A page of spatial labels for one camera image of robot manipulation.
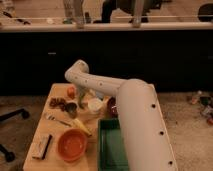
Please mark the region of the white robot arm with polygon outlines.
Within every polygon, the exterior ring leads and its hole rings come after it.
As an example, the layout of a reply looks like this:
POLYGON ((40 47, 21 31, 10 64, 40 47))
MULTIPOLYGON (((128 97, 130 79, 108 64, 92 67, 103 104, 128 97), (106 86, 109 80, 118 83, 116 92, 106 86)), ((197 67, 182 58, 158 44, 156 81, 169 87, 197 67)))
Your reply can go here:
POLYGON ((67 81, 116 98, 116 108, 130 171, 178 171, 155 88, 141 79, 119 79, 89 73, 77 60, 67 81))

